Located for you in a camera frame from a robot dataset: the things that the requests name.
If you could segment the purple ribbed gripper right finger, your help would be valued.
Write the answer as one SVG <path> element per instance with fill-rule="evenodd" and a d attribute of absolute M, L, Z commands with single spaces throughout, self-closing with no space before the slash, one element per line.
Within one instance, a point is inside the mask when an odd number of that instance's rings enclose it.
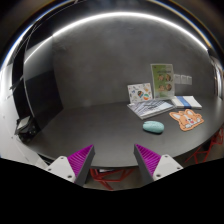
<path fill-rule="evenodd" d="M 154 182 L 182 169 L 168 154 L 159 155 L 139 144 L 134 145 L 134 155 L 144 182 Z"/>

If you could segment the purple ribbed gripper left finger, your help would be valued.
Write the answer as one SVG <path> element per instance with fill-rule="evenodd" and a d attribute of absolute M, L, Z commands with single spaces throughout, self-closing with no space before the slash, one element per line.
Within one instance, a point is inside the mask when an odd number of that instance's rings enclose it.
<path fill-rule="evenodd" d="M 83 186 L 86 182 L 94 155 L 94 146 L 90 145 L 68 157 L 58 157 L 46 170 L 78 186 Z"/>

